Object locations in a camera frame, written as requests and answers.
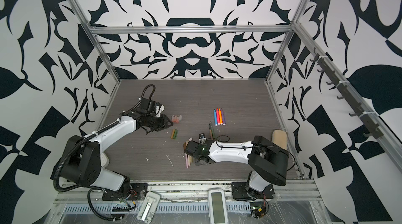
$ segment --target gray display screen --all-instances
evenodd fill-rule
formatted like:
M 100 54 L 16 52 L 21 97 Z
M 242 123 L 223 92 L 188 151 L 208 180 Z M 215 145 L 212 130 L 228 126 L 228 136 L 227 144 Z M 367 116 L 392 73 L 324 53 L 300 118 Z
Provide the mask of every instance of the gray display screen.
M 214 214 L 214 223 L 225 223 L 224 203 L 222 193 L 211 193 L 212 212 Z

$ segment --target beige eraser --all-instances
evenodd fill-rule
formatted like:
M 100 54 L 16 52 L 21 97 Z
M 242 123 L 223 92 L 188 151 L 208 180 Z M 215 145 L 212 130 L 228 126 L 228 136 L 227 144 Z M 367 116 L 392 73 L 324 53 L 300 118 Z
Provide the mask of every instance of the beige eraser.
M 272 143 L 287 150 L 287 136 L 286 132 L 281 130 L 275 130 L 272 133 Z

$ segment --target black mounting plate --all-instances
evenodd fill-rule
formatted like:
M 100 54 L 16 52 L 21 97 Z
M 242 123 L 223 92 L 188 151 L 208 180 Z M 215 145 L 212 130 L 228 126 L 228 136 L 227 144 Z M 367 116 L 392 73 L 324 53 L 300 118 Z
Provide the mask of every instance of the black mounting plate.
M 130 183 L 131 188 L 137 193 L 133 195 L 128 200 L 140 200 L 142 195 L 145 195 L 148 190 L 147 183 Z M 111 200 L 118 200 L 119 195 L 112 190 L 105 190 L 102 195 L 103 201 L 111 201 Z
M 246 190 L 247 182 L 232 182 L 232 196 L 234 200 L 238 201 L 247 201 L 247 200 L 254 200 L 247 194 Z M 273 185 L 270 184 L 264 190 L 264 194 L 266 199 L 273 199 L 273 195 L 275 194 Z M 260 197 L 257 199 L 264 199 L 264 195 L 261 194 Z

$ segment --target blue marker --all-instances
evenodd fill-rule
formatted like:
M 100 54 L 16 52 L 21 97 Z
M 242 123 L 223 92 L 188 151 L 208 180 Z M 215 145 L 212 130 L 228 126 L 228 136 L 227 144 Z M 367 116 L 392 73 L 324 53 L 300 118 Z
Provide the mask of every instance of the blue marker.
M 218 120 L 216 119 L 216 110 L 214 109 L 215 126 L 218 126 Z

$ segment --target white electronic device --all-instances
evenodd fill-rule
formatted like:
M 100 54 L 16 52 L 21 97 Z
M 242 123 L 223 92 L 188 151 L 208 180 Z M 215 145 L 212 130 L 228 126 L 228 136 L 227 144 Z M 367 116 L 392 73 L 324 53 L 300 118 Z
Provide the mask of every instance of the white electronic device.
M 222 189 L 218 188 L 208 191 L 208 206 L 211 224 L 228 224 L 225 192 Z
M 156 208 L 160 201 L 160 195 L 154 192 L 148 192 L 142 202 L 141 208 L 139 209 L 137 220 L 141 220 L 145 223 L 151 223 L 153 215 L 155 214 Z

